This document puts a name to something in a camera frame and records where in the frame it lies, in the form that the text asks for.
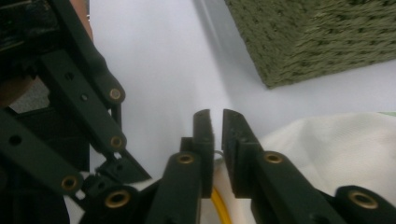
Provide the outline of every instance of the green woven basket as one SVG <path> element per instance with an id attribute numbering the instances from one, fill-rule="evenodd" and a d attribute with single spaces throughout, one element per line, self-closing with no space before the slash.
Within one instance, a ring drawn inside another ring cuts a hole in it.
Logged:
<path id="1" fill-rule="evenodd" d="M 396 58 L 396 0 L 226 0 L 269 87 Z"/>

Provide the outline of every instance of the skin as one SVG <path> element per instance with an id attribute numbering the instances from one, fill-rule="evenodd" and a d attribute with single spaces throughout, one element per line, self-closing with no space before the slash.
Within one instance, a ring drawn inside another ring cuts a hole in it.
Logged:
<path id="1" fill-rule="evenodd" d="M 87 19 L 87 8 L 84 0 L 70 0 L 82 25 L 91 39 L 92 29 Z M 31 77 L 15 77 L 0 84 L 0 108 L 9 106 L 12 102 L 20 98 L 34 84 Z"/>

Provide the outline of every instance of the brass screw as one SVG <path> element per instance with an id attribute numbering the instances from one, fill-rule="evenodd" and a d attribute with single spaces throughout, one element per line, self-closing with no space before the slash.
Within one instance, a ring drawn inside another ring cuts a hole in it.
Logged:
<path id="1" fill-rule="evenodd" d="M 77 186 L 77 178 L 73 175 L 68 175 L 62 180 L 62 188 L 64 190 L 73 190 Z"/>
<path id="2" fill-rule="evenodd" d="M 194 161 L 194 157 L 188 154 L 180 155 L 177 157 L 177 161 L 183 164 L 189 164 Z"/>
<path id="3" fill-rule="evenodd" d="M 113 100 L 118 100 L 121 98 L 121 92 L 118 89 L 112 89 L 110 91 L 110 97 Z"/>
<path id="4" fill-rule="evenodd" d="M 264 159 L 271 163 L 281 163 L 283 161 L 282 157 L 275 153 L 266 153 Z"/>
<path id="5" fill-rule="evenodd" d="M 105 199 L 105 205 L 108 208 L 123 207 L 131 200 L 131 195 L 125 189 L 111 192 Z"/>
<path id="6" fill-rule="evenodd" d="M 122 139 L 118 136 L 114 136 L 110 140 L 110 144 L 112 147 L 121 147 L 122 146 Z"/>
<path id="7" fill-rule="evenodd" d="M 350 191 L 347 196 L 350 201 L 360 207 L 366 209 L 376 209 L 378 207 L 378 202 L 373 197 L 358 190 Z"/>

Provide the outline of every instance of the yellow cable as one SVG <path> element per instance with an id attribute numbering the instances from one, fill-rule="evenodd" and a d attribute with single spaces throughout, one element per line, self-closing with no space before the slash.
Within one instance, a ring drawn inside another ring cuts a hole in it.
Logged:
<path id="1" fill-rule="evenodd" d="M 221 224 L 231 224 L 232 222 L 230 215 L 228 214 L 227 207 L 225 206 L 224 201 L 221 199 L 221 196 L 219 195 L 219 192 L 216 190 L 216 188 L 213 188 L 211 199 L 216 207 L 216 210 L 218 211 Z"/>

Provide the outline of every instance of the basket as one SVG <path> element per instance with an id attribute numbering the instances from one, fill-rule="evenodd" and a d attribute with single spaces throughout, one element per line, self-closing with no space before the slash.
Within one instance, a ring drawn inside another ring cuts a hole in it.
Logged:
<path id="1" fill-rule="evenodd" d="M 396 58 L 396 0 L 226 0 L 269 88 Z"/>

